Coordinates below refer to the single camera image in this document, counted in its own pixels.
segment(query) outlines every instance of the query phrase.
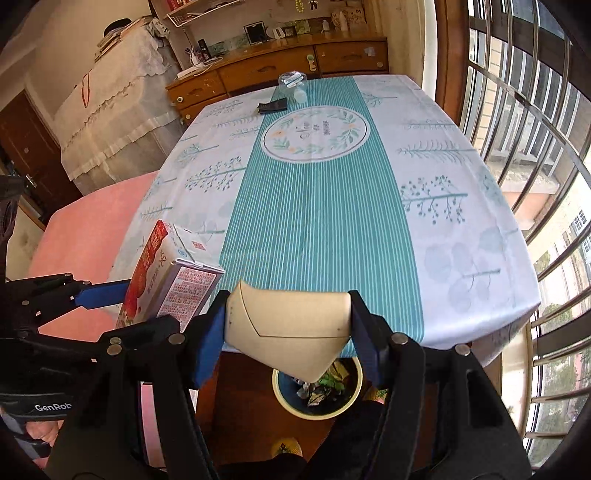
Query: photo frame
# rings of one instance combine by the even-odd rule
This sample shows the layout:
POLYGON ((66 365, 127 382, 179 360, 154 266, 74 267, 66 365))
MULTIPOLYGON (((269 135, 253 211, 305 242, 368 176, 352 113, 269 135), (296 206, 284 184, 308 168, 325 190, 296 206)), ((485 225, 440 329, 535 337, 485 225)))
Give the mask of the photo frame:
POLYGON ((294 26, 283 27, 286 37, 295 37, 297 35, 296 28, 294 26))
POLYGON ((263 22, 255 22, 249 25, 244 25, 244 31, 246 32, 246 37, 250 45, 263 43, 269 40, 269 37, 267 37, 267 29, 265 28, 265 24, 263 22))

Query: wooden cabinet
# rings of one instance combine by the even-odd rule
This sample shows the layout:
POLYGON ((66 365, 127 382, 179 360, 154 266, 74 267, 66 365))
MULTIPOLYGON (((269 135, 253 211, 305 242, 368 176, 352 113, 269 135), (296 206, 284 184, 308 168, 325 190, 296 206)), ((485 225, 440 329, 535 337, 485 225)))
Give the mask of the wooden cabinet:
POLYGON ((316 45, 322 73, 388 71, 385 41, 351 41, 316 45))
POLYGON ((187 125, 190 125, 191 122, 195 120, 195 117, 199 115, 201 110, 203 110, 207 105, 219 102, 220 100, 225 100, 226 98, 228 98, 228 95, 226 94, 213 97, 208 100, 204 100, 203 102, 196 103, 195 105, 192 105, 190 107, 183 108, 179 113, 181 115, 181 118, 183 119, 183 122, 185 122, 185 124, 187 125))
POLYGON ((234 50, 207 72, 166 87, 183 121, 190 124, 207 105, 261 84, 277 84, 292 70, 308 77, 388 73, 388 43, 375 34, 309 34, 234 50))
POLYGON ((218 72, 228 92, 231 92, 277 80, 279 75, 291 70, 298 70, 306 74, 313 73, 310 70, 310 61, 313 61, 316 66, 315 59, 312 46, 298 47, 242 60, 221 67, 218 72))
POLYGON ((198 75, 168 90, 168 97, 174 106, 183 110, 204 100, 226 93, 217 70, 198 75))

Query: trash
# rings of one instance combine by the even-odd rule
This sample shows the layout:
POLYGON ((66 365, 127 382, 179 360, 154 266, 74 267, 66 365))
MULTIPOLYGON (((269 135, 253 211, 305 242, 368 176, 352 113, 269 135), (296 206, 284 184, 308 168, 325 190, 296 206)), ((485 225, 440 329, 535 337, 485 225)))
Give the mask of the trash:
POLYGON ((298 378, 293 378, 293 381, 301 385, 301 388, 297 391, 297 396, 302 400, 307 399, 309 407, 315 407, 324 400, 334 401, 338 396, 342 395, 345 392, 348 378, 349 372, 345 366, 335 360, 317 382, 310 384, 298 378))

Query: balcony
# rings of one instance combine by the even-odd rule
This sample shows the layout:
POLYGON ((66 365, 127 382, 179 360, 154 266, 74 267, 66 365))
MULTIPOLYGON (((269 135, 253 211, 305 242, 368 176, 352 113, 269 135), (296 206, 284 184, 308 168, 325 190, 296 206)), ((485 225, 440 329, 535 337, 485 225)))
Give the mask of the balcony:
POLYGON ((591 393, 591 88, 544 0, 467 0, 460 128, 528 245, 542 304, 503 352, 503 400, 539 468, 591 393))

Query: white bottle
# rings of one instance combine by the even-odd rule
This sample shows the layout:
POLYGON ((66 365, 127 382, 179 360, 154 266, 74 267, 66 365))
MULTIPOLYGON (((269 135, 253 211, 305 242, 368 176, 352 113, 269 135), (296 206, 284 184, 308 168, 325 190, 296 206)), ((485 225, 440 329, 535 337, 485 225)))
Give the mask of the white bottle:
POLYGON ((349 26, 347 25, 347 18, 345 17, 345 12, 342 10, 339 12, 339 27, 341 32, 348 32, 349 26))

